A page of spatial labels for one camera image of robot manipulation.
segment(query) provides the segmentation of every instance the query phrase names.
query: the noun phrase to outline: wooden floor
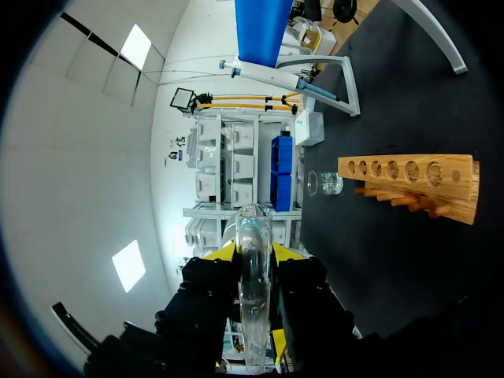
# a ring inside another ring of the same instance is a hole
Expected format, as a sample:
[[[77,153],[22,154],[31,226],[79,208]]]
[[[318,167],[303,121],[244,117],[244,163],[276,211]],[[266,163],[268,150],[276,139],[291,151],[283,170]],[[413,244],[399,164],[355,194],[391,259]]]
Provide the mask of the wooden floor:
[[[379,0],[357,0],[357,13],[355,13],[355,19],[361,23],[376,6],[378,1]],[[324,6],[324,3],[325,0],[321,0],[322,6]],[[319,23],[319,26],[327,30],[331,30],[332,28],[332,34],[336,37],[336,45],[332,49],[331,55],[336,55],[346,40],[357,30],[358,25],[353,21],[346,24],[336,21],[332,13],[333,4],[334,0],[331,0],[329,5],[326,6],[328,9],[322,9],[322,21]]]

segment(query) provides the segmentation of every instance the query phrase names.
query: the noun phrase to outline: clear plastic tube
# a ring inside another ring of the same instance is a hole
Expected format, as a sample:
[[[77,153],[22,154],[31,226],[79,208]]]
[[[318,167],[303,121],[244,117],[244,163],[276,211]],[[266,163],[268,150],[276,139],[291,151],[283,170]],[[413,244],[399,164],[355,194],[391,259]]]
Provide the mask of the clear plastic tube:
[[[264,372],[269,328],[272,217],[264,206],[251,204],[236,214],[236,250],[243,257],[239,303],[249,374]]]

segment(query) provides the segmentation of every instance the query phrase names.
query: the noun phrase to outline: ceiling light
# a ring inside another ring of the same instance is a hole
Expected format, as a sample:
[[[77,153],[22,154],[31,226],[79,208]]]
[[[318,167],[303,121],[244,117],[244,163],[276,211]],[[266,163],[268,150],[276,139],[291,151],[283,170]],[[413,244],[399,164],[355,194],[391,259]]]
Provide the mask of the ceiling light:
[[[142,29],[135,24],[129,36],[126,38],[126,42],[124,42],[124,46],[120,50],[120,53],[138,69],[142,70],[151,44],[152,42],[150,39],[147,38]]]
[[[143,266],[142,255],[136,240],[114,254],[112,262],[126,292],[129,292],[145,274],[145,266]]]

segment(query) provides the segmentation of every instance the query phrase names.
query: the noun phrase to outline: white chair leg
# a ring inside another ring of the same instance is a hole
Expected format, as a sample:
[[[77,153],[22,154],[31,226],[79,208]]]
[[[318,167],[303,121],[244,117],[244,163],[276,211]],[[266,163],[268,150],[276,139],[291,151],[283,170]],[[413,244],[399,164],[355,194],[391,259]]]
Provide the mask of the white chair leg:
[[[443,26],[437,21],[420,0],[392,0],[399,8],[413,18],[434,40],[446,55],[455,73],[466,72],[467,66]]]

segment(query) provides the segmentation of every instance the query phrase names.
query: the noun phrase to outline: clear glass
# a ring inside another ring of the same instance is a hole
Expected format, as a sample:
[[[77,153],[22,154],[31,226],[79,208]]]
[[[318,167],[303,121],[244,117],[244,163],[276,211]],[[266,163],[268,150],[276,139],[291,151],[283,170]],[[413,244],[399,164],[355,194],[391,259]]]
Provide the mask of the clear glass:
[[[343,179],[336,172],[315,172],[308,174],[308,195],[338,195],[343,190]]]
[[[272,217],[266,207],[251,204],[238,210],[236,251],[243,256],[239,304],[246,370],[260,374],[265,369],[271,289]]]

